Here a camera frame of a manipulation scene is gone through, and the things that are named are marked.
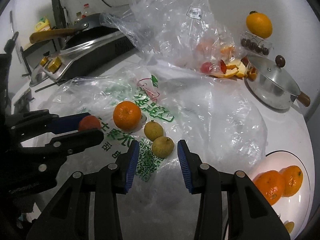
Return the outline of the mandarin orange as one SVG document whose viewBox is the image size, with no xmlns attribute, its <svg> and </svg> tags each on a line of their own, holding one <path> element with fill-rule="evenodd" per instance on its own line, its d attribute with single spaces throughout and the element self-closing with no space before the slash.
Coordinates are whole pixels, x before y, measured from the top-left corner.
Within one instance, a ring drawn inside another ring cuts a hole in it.
<svg viewBox="0 0 320 240">
<path fill-rule="evenodd" d="M 280 200 L 285 190 L 285 179 L 275 170 L 259 174 L 253 179 L 253 183 L 271 206 Z"/>
<path fill-rule="evenodd" d="M 297 165 L 291 165 L 281 169 L 279 173 L 285 180 L 283 197 L 295 195 L 301 188 L 303 182 L 303 172 L 301 168 Z"/>
<path fill-rule="evenodd" d="M 131 101 L 123 101 L 116 105 L 113 111 L 114 124 L 122 130 L 134 130 L 141 119 L 140 108 Z"/>
</svg>

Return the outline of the yellow-green small fruit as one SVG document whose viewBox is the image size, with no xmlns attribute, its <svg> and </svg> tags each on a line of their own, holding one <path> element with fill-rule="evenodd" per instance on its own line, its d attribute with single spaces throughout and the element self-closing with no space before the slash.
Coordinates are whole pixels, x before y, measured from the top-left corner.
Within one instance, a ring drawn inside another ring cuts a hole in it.
<svg viewBox="0 0 320 240">
<path fill-rule="evenodd" d="M 284 226 L 285 226 L 286 230 L 288 231 L 288 233 L 290 234 L 295 227 L 295 223 L 293 221 L 286 221 L 284 223 Z"/>
<path fill-rule="evenodd" d="M 159 158 L 168 157 L 174 149 L 174 142 L 169 137 L 158 137 L 151 146 L 152 153 Z"/>
<path fill-rule="evenodd" d="M 163 127 L 154 120 L 151 120 L 145 124 L 144 134 L 149 140 L 155 141 L 164 135 Z"/>
</svg>

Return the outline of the clear container of dark fruits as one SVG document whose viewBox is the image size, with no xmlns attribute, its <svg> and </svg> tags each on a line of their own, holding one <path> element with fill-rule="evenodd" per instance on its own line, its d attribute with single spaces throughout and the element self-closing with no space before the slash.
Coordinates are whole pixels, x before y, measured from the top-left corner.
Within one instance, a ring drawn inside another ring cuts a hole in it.
<svg viewBox="0 0 320 240">
<path fill-rule="evenodd" d="M 240 44 L 251 54 L 262 57 L 268 57 L 273 48 L 272 43 L 269 40 L 254 35 L 249 31 L 245 31 L 240 35 Z"/>
</svg>

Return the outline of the glass pot lid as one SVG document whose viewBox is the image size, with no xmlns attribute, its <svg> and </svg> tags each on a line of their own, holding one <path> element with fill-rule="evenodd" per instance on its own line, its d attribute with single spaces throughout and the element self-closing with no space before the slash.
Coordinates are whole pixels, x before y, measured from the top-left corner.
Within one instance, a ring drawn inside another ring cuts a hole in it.
<svg viewBox="0 0 320 240">
<path fill-rule="evenodd" d="M 31 72 L 29 86 L 35 87 L 36 85 L 39 85 L 40 83 L 47 80 L 48 78 L 49 78 L 49 75 L 47 73 L 46 68 L 44 68 L 42 65 L 38 64 L 34 68 L 34 70 Z"/>
</svg>

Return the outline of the black metal rack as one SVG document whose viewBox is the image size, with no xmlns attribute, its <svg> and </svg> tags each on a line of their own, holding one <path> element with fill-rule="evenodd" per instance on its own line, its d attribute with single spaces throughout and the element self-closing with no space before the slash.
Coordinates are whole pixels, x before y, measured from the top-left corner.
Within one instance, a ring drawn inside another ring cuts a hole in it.
<svg viewBox="0 0 320 240">
<path fill-rule="evenodd" d="M 31 76 L 32 71 L 44 56 L 58 52 L 61 47 L 62 43 L 59 38 L 20 46 L 22 63 L 26 68 L 26 73 L 22 77 Z"/>
</svg>

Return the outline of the steel gas stove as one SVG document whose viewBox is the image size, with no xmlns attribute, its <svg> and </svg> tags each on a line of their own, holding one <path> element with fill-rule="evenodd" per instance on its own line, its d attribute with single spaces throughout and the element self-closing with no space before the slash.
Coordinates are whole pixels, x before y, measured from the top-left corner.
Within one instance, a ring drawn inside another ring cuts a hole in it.
<svg viewBox="0 0 320 240">
<path fill-rule="evenodd" d="M 58 53 L 44 57 L 40 67 L 50 79 L 65 81 L 86 76 L 133 48 L 118 29 L 95 27 L 71 37 Z"/>
</svg>

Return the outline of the printed flat plastic bag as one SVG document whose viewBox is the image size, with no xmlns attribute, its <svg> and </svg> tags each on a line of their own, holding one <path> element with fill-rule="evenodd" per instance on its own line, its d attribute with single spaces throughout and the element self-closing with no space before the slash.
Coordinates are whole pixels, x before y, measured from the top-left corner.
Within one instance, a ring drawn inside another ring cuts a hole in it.
<svg viewBox="0 0 320 240">
<path fill-rule="evenodd" d="M 99 146 L 68 158 L 59 185 L 73 171 L 92 173 L 115 162 L 139 142 L 132 187 L 118 197 L 125 239 L 193 238 L 200 198 L 185 187 L 178 141 L 227 173 L 250 172 L 265 156 L 266 125 L 240 85 L 186 69 L 128 66 L 105 77 L 73 79 L 41 108 L 59 116 L 88 112 L 104 133 Z"/>
</svg>

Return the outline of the yellow oil bottle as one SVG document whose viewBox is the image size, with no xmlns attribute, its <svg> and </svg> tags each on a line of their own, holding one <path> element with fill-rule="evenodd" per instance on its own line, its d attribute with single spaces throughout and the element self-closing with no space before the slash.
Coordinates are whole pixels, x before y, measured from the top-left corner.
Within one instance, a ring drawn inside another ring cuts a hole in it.
<svg viewBox="0 0 320 240">
<path fill-rule="evenodd" d="M 35 32 L 48 31 L 51 29 L 52 28 L 50 22 L 46 17 L 41 18 L 39 22 L 37 22 L 37 24 L 35 25 Z"/>
</svg>

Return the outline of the dark oil bottle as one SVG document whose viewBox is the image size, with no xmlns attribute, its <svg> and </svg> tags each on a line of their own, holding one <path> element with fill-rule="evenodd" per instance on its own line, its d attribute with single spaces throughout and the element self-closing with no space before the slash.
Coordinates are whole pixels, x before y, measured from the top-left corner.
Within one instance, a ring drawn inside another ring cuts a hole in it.
<svg viewBox="0 0 320 240">
<path fill-rule="evenodd" d="M 76 13 L 76 19 L 75 19 L 75 21 L 74 21 L 74 25 L 76 25 L 77 23 L 79 23 L 82 19 L 83 19 L 82 13 L 81 13 L 81 12 L 77 12 L 77 13 Z"/>
</svg>

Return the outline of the steel saucepan with lid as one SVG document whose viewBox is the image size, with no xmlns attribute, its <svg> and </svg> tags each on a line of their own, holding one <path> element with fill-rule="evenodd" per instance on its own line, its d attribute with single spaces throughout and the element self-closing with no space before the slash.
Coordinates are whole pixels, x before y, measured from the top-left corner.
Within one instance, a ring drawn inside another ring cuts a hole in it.
<svg viewBox="0 0 320 240">
<path fill-rule="evenodd" d="M 305 107 L 310 106 L 309 96 L 286 71 L 283 56 L 278 55 L 273 61 L 257 55 L 249 55 L 247 59 L 245 82 L 262 103 L 280 111 L 289 109 L 296 100 Z"/>
</svg>

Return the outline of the red sauce bottle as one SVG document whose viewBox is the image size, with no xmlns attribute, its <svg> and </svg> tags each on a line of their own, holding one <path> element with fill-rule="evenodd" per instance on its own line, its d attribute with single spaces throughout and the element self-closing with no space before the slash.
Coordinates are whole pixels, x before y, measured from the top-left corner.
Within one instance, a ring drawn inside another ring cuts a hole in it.
<svg viewBox="0 0 320 240">
<path fill-rule="evenodd" d="M 87 16 L 89 16 L 91 14 L 91 9 L 89 7 L 89 4 L 86 3 L 84 4 L 84 10 L 82 12 L 82 18 L 86 18 Z"/>
</svg>

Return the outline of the orange peel scraps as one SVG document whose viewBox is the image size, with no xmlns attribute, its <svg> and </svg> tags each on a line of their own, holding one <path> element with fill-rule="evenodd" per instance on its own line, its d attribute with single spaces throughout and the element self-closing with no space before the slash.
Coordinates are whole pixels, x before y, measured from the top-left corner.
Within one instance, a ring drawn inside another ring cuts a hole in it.
<svg viewBox="0 0 320 240">
<path fill-rule="evenodd" d="M 213 77 L 230 79 L 236 77 L 239 79 L 249 78 L 254 81 L 257 78 L 257 70 L 253 67 L 248 69 L 249 61 L 247 57 L 241 60 L 233 60 L 229 64 L 226 64 L 223 60 L 220 60 L 221 73 L 214 74 Z"/>
</svg>

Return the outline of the red tomato in bag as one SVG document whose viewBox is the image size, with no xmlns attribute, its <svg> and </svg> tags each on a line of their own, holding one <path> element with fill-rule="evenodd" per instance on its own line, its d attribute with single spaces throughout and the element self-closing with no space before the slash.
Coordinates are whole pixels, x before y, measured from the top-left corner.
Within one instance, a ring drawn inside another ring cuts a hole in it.
<svg viewBox="0 0 320 240">
<path fill-rule="evenodd" d="M 205 62 L 201 65 L 200 67 L 200 71 L 203 73 L 203 74 L 208 74 L 210 75 L 211 72 L 212 72 L 212 69 L 213 69 L 213 64 L 211 62 Z"/>
</svg>

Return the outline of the crumpled clear plastic bag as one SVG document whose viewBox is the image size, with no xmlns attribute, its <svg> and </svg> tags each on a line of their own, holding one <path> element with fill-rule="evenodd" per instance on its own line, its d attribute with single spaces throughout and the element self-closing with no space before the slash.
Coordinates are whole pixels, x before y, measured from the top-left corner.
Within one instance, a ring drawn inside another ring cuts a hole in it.
<svg viewBox="0 0 320 240">
<path fill-rule="evenodd" d="M 199 71 L 209 62 L 210 74 L 220 62 L 245 56 L 235 36 L 219 23 L 209 0 L 129 0 L 129 6 L 100 16 L 100 23 L 119 29 L 146 57 Z"/>
</svg>

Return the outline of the large orange on container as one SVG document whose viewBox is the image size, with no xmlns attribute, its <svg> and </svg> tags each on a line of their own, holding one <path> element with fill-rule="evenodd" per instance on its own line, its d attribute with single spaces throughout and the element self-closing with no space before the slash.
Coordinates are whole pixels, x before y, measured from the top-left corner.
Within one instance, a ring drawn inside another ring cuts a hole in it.
<svg viewBox="0 0 320 240">
<path fill-rule="evenodd" d="M 252 34 L 263 39 L 269 38 L 273 33 L 271 20 L 257 11 L 251 11 L 246 17 L 246 26 Z"/>
</svg>

